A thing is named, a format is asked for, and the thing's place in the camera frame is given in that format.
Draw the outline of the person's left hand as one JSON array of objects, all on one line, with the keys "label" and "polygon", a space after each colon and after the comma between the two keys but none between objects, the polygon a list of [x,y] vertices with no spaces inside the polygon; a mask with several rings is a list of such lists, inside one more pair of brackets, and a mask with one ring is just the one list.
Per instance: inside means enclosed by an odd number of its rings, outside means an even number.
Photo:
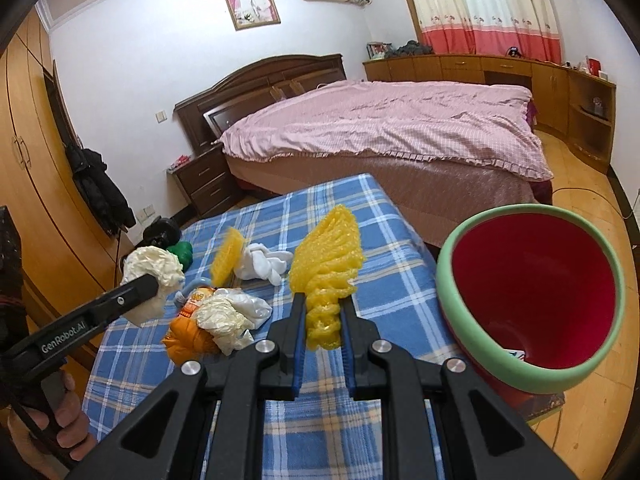
[{"label": "person's left hand", "polygon": [[[96,446],[96,438],[89,432],[88,416],[81,411],[73,376],[63,372],[62,381],[65,396],[54,412],[56,423],[61,427],[56,440],[61,448],[70,450],[73,460],[79,462]],[[63,479],[47,455],[36,448],[32,434],[13,408],[9,408],[8,428],[17,453],[30,468],[46,479]]]}]

